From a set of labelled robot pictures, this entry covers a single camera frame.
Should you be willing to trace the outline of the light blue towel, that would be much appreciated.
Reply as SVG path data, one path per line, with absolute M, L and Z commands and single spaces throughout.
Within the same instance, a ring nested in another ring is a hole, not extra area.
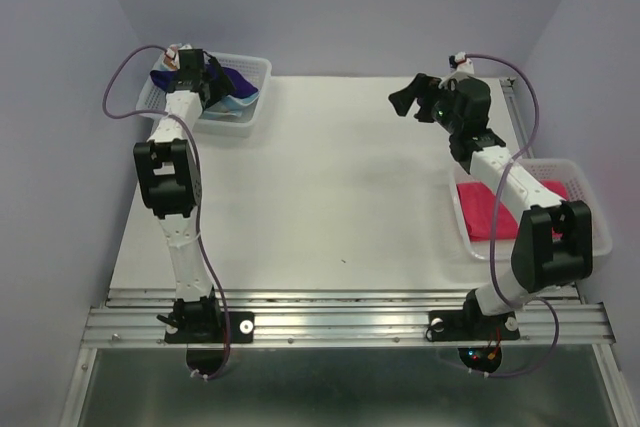
M 201 117 L 205 120 L 238 119 L 256 103 L 256 98 L 238 99 L 228 96 L 206 108 Z

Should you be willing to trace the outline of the pink towel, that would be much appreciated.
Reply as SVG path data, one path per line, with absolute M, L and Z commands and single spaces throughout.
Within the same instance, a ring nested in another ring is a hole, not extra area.
M 461 210 L 467 233 L 472 242 L 489 241 L 495 203 L 494 194 L 480 182 L 457 185 Z M 519 229 L 516 219 L 504 203 L 498 214 L 496 235 L 498 240 L 515 240 Z

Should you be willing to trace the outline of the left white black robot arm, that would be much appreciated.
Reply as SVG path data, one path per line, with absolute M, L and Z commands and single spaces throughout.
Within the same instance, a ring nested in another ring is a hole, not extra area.
M 233 83 L 201 49 L 180 49 L 177 60 L 161 117 L 148 140 L 133 148 L 142 200 L 159 221 L 175 278 L 172 310 L 158 319 L 168 343 L 223 342 L 227 322 L 200 244 L 202 184 L 191 136 L 204 110 L 230 93 Z

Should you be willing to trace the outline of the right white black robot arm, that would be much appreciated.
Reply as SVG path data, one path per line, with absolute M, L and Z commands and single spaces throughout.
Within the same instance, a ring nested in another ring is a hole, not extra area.
M 470 291 L 458 310 L 429 315 L 431 342 L 485 341 L 496 334 L 519 337 L 515 312 L 543 289 L 584 279 L 593 270 L 592 214 L 583 201 L 568 201 L 547 189 L 513 158 L 489 127 L 491 92 L 474 77 L 442 80 L 419 73 L 389 96 L 404 117 L 437 123 L 449 134 L 453 159 L 487 187 L 518 223 L 510 267 Z

